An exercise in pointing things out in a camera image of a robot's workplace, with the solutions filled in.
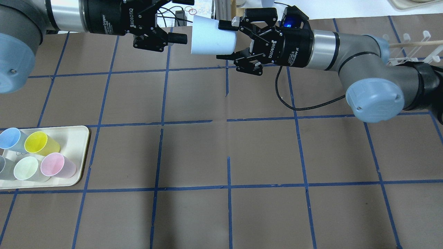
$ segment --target yellow cup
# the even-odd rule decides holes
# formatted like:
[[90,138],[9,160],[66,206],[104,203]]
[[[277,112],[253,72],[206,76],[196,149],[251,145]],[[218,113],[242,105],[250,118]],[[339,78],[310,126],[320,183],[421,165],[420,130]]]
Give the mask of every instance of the yellow cup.
[[60,144],[44,132],[34,132],[26,139],[25,150],[29,153],[47,156],[53,152],[60,152]]

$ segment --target blue joint cap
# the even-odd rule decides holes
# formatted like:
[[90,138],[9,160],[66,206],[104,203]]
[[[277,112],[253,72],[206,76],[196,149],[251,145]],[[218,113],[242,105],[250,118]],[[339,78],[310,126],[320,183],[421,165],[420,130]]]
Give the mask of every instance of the blue joint cap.
[[400,87],[381,78],[355,82],[346,91],[346,101],[355,116],[367,123],[389,120],[404,107],[404,95]]
[[24,42],[0,33],[0,93],[21,89],[35,66],[35,55]]
[[389,62],[389,57],[391,55],[391,52],[389,51],[389,42],[383,38],[376,37],[373,35],[367,35],[372,38],[378,43],[378,46],[380,47],[380,57],[384,64],[387,64]]

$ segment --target beige tray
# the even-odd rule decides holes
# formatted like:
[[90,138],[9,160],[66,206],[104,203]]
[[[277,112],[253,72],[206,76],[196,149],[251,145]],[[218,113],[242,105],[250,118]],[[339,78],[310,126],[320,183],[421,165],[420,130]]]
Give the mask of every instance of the beige tray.
[[421,3],[421,2],[414,2],[411,0],[391,0],[391,2],[395,5],[395,7],[399,8],[399,9],[409,9],[409,8],[413,8],[413,7],[418,7],[424,4],[432,4],[432,3],[436,3],[436,2],[440,2],[443,0],[433,0],[430,2],[425,2],[425,3]]
[[[30,135],[36,131],[45,132],[60,144],[60,153],[66,156],[77,166],[75,174],[68,179],[51,177],[49,180],[38,183],[29,181],[7,181],[0,180],[0,189],[14,189],[14,188],[30,188],[30,187],[64,187],[76,184],[82,175],[83,167],[85,165],[86,150],[89,144],[89,129],[86,126],[67,126],[67,127],[50,127],[50,128],[35,128],[22,129],[25,134]],[[18,162],[26,156],[32,156],[42,161],[45,157],[36,154],[22,155],[18,152],[5,150],[3,156],[13,162]]]

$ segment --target tray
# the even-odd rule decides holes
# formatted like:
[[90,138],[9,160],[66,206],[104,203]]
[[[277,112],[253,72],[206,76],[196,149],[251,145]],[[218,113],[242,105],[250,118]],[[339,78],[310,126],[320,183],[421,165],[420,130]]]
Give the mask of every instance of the tray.
[[391,2],[395,5],[395,7],[399,8],[399,9],[409,9],[409,8],[413,8],[413,7],[418,7],[424,4],[432,4],[432,3],[436,3],[436,2],[440,2],[442,0],[433,0],[430,2],[414,2],[411,0],[391,0]]
[[[85,165],[86,150],[89,144],[89,129],[86,126],[67,126],[67,127],[50,127],[21,129],[25,134],[30,135],[33,132],[42,131],[52,137],[60,144],[60,153],[71,160],[77,166],[75,174],[68,179],[51,177],[49,180],[39,182],[29,181],[7,181],[0,180],[0,189],[30,188],[30,187],[66,187],[76,184],[82,176],[83,167]],[[42,161],[45,157],[36,154],[24,154],[5,150],[3,156],[13,162],[18,162],[22,158],[32,156]]]

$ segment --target pink cup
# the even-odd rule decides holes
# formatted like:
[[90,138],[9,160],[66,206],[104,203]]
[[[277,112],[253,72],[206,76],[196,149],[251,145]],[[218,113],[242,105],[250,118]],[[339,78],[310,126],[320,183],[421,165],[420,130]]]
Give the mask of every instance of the pink cup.
[[54,152],[42,161],[41,171],[46,176],[70,178],[77,170],[77,166],[64,155]]

